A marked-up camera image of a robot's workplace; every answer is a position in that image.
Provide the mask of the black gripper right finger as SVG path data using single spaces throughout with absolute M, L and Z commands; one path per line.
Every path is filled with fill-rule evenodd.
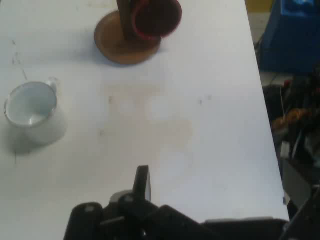
M 203 225 L 219 240 L 277 240 L 288 222 L 272 217 L 212 219 Z

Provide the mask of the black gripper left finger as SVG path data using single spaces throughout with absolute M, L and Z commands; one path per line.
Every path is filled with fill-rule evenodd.
M 147 165 L 136 170 L 132 190 L 102 207 L 88 202 L 73 208 L 66 240 L 206 240 L 201 224 L 173 208 L 151 203 L 151 178 Z

